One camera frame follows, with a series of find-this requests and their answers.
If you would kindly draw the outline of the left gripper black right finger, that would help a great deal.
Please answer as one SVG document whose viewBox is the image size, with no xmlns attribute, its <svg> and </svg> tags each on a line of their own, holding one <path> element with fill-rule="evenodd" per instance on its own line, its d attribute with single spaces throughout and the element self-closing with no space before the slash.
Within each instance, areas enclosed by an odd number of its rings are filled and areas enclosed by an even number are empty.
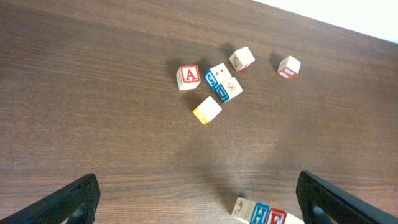
<svg viewBox="0 0 398 224">
<path fill-rule="evenodd" d="M 307 170 L 299 175 L 296 196 L 305 223 L 397 223 L 397 217 Z"/>
</svg>

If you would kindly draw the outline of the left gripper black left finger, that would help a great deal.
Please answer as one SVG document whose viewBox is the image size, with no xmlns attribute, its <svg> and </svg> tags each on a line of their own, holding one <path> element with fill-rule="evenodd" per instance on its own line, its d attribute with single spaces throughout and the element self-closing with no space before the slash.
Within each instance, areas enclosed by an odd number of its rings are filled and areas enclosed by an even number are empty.
<svg viewBox="0 0 398 224">
<path fill-rule="evenodd" d="M 95 221 L 100 201 L 96 176 L 89 173 L 9 215 L 1 223 L 87 223 Z"/>
</svg>

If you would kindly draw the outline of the blue H wooden block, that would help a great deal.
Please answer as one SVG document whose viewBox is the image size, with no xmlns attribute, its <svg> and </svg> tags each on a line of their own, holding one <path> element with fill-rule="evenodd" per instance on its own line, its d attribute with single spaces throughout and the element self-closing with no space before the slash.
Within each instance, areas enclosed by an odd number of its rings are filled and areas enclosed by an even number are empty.
<svg viewBox="0 0 398 224">
<path fill-rule="evenodd" d="M 263 203 L 257 203 L 254 206 L 250 224 L 266 224 L 271 207 Z"/>
</svg>

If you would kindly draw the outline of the wooden block red side drawing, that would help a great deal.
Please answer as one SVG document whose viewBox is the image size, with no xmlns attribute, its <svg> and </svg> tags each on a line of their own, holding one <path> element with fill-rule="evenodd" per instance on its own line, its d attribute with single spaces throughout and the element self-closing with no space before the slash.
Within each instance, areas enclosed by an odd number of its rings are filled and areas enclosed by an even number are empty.
<svg viewBox="0 0 398 224">
<path fill-rule="evenodd" d="M 231 212 L 231 216 L 236 219 L 241 219 L 241 214 L 246 203 L 246 198 L 238 197 L 234 203 L 234 207 Z"/>
</svg>

